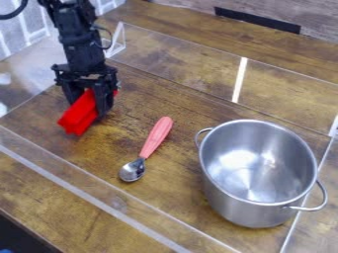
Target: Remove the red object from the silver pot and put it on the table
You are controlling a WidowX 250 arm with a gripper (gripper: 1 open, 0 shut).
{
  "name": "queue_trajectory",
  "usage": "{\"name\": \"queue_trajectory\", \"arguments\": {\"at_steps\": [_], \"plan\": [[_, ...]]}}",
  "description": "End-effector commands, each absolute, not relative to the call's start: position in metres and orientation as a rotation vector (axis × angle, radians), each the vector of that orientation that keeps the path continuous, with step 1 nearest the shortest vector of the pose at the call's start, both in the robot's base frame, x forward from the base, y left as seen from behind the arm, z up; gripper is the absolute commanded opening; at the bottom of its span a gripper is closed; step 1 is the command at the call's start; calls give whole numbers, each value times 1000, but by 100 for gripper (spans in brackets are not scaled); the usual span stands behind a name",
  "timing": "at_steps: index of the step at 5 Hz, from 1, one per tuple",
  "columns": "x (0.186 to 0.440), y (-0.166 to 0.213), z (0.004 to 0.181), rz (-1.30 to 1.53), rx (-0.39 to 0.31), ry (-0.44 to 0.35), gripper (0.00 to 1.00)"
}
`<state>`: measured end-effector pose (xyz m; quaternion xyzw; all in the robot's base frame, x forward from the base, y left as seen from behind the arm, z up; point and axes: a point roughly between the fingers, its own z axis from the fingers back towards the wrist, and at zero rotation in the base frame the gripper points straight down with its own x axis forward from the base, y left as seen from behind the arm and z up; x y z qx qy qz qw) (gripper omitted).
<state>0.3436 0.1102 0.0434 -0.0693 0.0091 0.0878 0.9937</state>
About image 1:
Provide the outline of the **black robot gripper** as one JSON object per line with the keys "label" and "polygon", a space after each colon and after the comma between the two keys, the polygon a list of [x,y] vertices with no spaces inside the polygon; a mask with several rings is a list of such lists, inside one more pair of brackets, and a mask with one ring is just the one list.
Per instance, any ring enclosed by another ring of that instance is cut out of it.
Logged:
{"label": "black robot gripper", "polygon": [[114,106],[119,90],[118,69],[106,64],[101,36],[61,36],[67,63],[55,64],[57,85],[73,105],[93,87],[98,118],[103,118]]}

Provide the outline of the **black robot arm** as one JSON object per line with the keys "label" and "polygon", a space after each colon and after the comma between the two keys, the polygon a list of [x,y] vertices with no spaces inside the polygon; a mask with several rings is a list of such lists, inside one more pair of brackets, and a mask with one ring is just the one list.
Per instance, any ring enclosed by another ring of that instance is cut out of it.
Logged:
{"label": "black robot arm", "polygon": [[89,0],[39,0],[58,29],[66,64],[55,64],[57,84],[74,105],[89,88],[94,92],[95,109],[102,118],[114,106],[118,69],[106,64],[105,49],[95,25],[95,8]]}

